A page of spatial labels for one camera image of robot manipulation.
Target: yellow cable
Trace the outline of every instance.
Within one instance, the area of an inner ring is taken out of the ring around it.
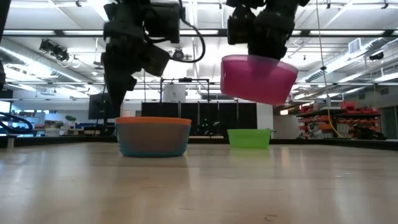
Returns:
[[[322,38],[321,38],[321,24],[320,24],[320,20],[319,20],[319,10],[318,10],[318,0],[317,0],[317,19],[318,19],[318,31],[319,31],[319,46],[321,48],[321,60],[322,60],[322,68],[325,68],[325,61],[323,60],[323,50],[322,50]],[[340,137],[340,138],[344,138],[337,130],[336,128],[333,126],[333,122],[331,121],[331,117],[330,117],[330,106],[329,106],[329,102],[328,100],[330,100],[329,97],[329,91],[328,91],[328,86],[327,86],[327,82],[326,82],[326,73],[325,70],[322,70],[323,72],[323,79],[325,81],[325,88],[326,88],[326,104],[328,106],[328,119],[329,119],[329,124],[331,126],[331,128],[334,130],[334,132]]]

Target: wooden surface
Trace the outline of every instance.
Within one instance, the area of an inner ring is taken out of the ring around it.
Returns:
[[[0,152],[0,223],[396,224],[398,153],[191,145],[137,159],[116,144]]]

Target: shelving unit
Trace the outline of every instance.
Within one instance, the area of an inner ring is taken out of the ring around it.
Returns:
[[[351,130],[354,124],[368,126],[375,131],[380,131],[378,118],[380,114],[377,110],[354,109],[353,105],[347,107],[347,103],[343,103],[341,109],[331,109],[330,119],[327,108],[302,113],[297,117],[300,123],[299,129],[307,139],[337,138],[338,135],[334,132],[331,124],[340,135],[349,139],[353,137]]]

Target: black partition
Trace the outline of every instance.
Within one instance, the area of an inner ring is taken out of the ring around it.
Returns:
[[[182,103],[181,118],[192,120],[190,135],[197,134],[198,127],[198,103]]]
[[[142,103],[141,116],[178,118],[178,103]]]
[[[238,114],[236,103],[219,103],[220,121],[226,129],[238,128]]]
[[[226,129],[257,129],[255,103],[142,103],[142,116],[186,118],[192,120],[190,135],[198,133],[198,125],[220,121]]]
[[[257,129],[257,104],[240,103],[238,126],[240,129]]]

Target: blue bowl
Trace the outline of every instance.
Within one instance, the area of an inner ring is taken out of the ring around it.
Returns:
[[[120,153],[131,157],[175,157],[184,154],[187,150],[190,122],[171,123],[172,120],[169,119],[140,117],[130,119],[132,123],[122,123],[116,119]]]

